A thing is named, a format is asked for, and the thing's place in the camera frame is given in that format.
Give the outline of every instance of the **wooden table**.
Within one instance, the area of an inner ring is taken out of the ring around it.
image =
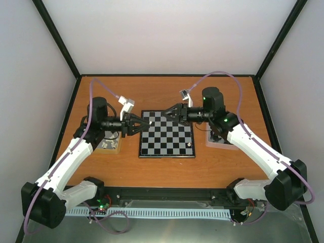
[[[87,114],[89,83],[83,77],[60,146],[59,154],[66,149],[80,120]],[[141,110],[166,109],[182,102],[179,91],[192,86],[198,77],[100,77],[116,94],[135,101],[132,113],[141,116]],[[270,144],[253,81],[239,77],[243,89],[240,115],[261,139]],[[208,77],[190,93],[194,106],[202,105],[201,91],[215,86],[224,95],[227,110],[236,112],[238,88],[229,77]],[[94,97],[105,97],[117,112],[122,105],[118,100],[94,84]],[[242,151],[206,147],[205,132],[194,127],[196,158],[138,158],[139,134],[123,138],[117,155],[92,154],[74,173],[68,185],[76,185],[87,176],[96,177],[106,186],[122,187],[174,187],[174,188],[225,188],[238,177],[266,179],[263,171]]]

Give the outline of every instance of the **checkered board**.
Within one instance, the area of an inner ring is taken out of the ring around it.
[[[192,125],[183,126],[169,121],[160,110],[143,110],[142,118],[152,124],[148,131],[140,134],[140,158],[195,158]]]

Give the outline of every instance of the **white wall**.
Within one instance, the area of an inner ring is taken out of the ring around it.
[[[308,206],[324,242],[324,2],[308,1],[261,79],[285,155],[307,164],[316,201]]]
[[[255,74],[296,0],[44,0],[81,73]]]
[[[2,1],[0,23],[0,241],[14,242],[20,189],[49,166],[75,78],[32,1]]]

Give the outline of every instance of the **gray floor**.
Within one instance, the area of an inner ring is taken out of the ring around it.
[[[233,226],[217,220],[156,220],[130,219],[131,229],[121,235],[111,235],[86,217],[65,217],[55,229],[44,228],[40,233],[26,236],[24,243],[71,242],[311,242],[298,206],[285,212],[273,208],[260,222],[250,226]],[[122,230],[125,219],[112,218],[105,226]]]

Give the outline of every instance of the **wooden tabletop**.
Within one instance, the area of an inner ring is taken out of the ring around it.
[[[83,77],[65,130],[58,156],[68,146],[72,135],[87,114],[91,77]],[[190,88],[198,77],[100,77],[99,80],[118,95],[133,99],[132,113],[163,110],[182,102],[179,91]],[[243,98],[240,115],[261,139],[270,144],[257,95],[250,77],[239,77]],[[194,106],[202,105],[201,91],[218,87],[224,95],[226,109],[236,113],[238,88],[229,77],[208,77],[192,90]],[[117,113],[122,105],[94,84],[94,97],[102,96]],[[68,185],[76,185],[87,176],[96,177],[106,186],[225,188],[238,177],[266,179],[263,171],[242,151],[206,147],[205,132],[194,127],[196,158],[138,158],[139,134],[123,138],[120,153],[92,154],[74,173]]]

